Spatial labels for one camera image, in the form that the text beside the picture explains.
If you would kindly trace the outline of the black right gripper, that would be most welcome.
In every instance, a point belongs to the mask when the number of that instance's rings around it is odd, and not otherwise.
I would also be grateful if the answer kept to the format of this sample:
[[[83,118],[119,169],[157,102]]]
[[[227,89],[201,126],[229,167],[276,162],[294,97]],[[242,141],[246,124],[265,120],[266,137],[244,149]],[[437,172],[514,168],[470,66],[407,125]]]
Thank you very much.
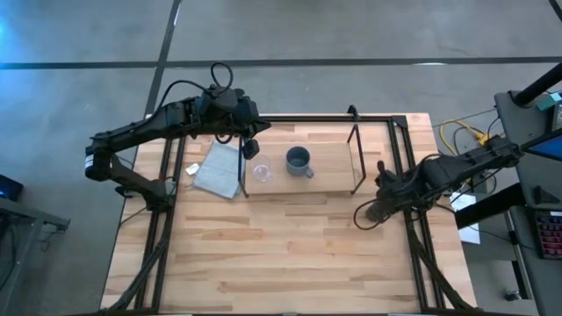
[[[405,174],[399,176],[386,169],[383,161],[377,162],[378,196],[374,199],[374,209],[428,209],[428,192],[423,179],[424,165],[418,164]]]

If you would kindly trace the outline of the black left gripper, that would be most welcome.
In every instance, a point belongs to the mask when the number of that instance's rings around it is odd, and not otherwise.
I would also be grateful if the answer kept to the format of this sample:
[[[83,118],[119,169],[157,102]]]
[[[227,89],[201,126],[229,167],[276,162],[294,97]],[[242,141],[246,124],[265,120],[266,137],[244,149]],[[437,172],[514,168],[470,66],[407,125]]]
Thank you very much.
[[[227,106],[227,112],[232,116],[232,126],[235,134],[244,137],[254,137],[271,128],[271,122],[259,119],[256,103],[245,95],[242,89],[227,89],[220,95],[220,101]],[[260,151],[257,140],[243,141],[242,155],[245,160],[253,159]]]

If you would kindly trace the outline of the black metal shelf frame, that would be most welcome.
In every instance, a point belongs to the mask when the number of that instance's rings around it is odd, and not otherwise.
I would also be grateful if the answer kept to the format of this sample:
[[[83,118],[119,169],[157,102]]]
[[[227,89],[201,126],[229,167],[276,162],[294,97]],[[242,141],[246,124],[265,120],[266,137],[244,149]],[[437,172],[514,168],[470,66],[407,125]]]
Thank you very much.
[[[260,140],[259,154],[270,160],[272,179],[258,182],[252,175],[250,161],[238,158],[238,183],[243,195],[340,193],[355,194],[366,179],[362,141],[358,124],[348,134],[331,133],[320,140],[304,135],[268,136]],[[291,176],[286,170],[285,156],[292,147],[304,147],[311,155],[313,178]]]

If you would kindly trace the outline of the blue lit tablet screen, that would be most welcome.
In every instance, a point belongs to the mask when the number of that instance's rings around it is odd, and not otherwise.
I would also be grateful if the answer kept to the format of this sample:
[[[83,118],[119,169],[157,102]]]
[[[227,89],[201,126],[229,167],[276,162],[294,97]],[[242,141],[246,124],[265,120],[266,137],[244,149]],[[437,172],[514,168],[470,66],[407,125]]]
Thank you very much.
[[[522,151],[562,162],[562,128],[521,145]]]

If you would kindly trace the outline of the grey side stand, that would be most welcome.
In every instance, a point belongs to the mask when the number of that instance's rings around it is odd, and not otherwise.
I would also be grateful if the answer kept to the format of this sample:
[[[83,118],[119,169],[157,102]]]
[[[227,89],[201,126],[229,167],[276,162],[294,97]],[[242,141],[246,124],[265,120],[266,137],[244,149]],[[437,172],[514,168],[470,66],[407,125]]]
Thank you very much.
[[[70,219],[43,212],[6,198],[0,198],[0,215],[6,215],[10,225],[6,227],[15,241],[10,245],[11,259],[7,275],[0,279],[0,314],[7,314],[12,302],[17,300],[33,243],[39,239],[44,225],[55,231],[66,231]]]

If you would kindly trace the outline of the black aluminium table frame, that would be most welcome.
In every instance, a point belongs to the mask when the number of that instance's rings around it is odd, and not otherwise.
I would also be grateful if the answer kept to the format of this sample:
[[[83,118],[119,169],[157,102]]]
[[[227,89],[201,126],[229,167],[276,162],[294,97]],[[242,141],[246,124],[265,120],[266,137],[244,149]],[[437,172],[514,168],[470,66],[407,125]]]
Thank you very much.
[[[366,179],[355,194],[239,195],[226,199],[193,186],[185,169],[213,143],[201,135],[141,145],[135,170],[169,179],[173,208],[155,214],[141,197],[124,206],[101,307],[113,312],[148,259],[162,246],[147,281],[125,305],[132,315],[418,313],[449,303],[414,251],[420,242],[454,290],[475,301],[454,215],[447,201],[424,217],[406,212],[362,231],[356,208],[377,192],[377,162],[401,174],[436,154],[425,113],[274,114],[257,135],[320,140],[358,124]]]

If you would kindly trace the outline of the clear glass cup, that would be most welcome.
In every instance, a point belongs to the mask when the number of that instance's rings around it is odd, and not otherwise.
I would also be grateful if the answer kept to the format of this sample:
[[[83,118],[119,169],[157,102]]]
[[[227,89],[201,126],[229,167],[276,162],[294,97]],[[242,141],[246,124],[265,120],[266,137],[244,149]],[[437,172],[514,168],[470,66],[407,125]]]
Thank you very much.
[[[270,160],[264,154],[259,154],[255,156],[250,161],[250,168],[253,177],[258,182],[265,183],[272,179],[272,174],[270,170]]]

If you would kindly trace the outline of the black slanted pole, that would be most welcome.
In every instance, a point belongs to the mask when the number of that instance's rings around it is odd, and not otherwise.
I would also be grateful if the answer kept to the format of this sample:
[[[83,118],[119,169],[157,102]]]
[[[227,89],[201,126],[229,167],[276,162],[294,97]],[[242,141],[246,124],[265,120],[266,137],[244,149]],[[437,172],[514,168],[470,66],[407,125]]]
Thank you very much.
[[[562,81],[562,62],[536,79],[527,88],[514,94],[511,98],[517,106],[528,108],[533,100],[560,81]]]

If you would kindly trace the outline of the grey equipment cart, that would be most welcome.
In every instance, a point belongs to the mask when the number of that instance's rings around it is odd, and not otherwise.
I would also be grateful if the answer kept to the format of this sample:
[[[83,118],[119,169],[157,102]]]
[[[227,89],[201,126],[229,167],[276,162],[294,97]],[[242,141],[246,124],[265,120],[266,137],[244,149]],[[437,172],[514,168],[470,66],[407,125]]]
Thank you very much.
[[[552,117],[537,107],[522,108],[508,93],[494,96],[506,137],[522,145],[548,133]],[[510,209],[523,244],[535,246],[530,216],[536,209],[562,211],[562,162],[526,154],[515,167],[527,204]],[[522,250],[530,286],[540,316],[562,316],[562,260],[545,260],[536,249]]]

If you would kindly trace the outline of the grey ceramic mug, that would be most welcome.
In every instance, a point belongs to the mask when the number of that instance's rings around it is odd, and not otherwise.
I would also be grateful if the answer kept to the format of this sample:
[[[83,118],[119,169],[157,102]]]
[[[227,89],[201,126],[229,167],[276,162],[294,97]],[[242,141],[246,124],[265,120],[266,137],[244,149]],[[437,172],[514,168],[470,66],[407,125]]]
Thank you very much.
[[[292,147],[285,156],[286,170],[291,176],[304,176],[313,178],[314,171],[311,168],[311,155],[304,147]]]

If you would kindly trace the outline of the small black box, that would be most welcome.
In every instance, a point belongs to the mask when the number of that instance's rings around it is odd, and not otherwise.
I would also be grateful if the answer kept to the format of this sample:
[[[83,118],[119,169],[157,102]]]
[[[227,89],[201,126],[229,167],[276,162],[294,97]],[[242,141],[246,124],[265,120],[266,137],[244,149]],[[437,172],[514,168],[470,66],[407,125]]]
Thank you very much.
[[[0,198],[18,201],[24,185],[7,176],[0,175]]]

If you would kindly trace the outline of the keypad with red keys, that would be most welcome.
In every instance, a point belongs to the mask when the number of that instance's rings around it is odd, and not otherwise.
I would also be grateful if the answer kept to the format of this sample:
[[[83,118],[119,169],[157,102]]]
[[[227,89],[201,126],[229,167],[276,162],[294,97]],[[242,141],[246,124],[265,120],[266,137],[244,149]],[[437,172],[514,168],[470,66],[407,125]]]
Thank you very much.
[[[531,225],[538,254],[544,259],[562,260],[562,212],[535,210]]]

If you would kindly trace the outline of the folded grey cloth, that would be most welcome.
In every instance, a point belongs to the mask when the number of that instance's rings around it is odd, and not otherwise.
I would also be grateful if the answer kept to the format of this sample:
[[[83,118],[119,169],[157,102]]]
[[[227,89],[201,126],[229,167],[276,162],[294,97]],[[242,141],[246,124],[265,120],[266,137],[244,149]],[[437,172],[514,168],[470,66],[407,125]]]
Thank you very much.
[[[214,141],[193,180],[193,186],[232,199],[239,191],[238,149]]]

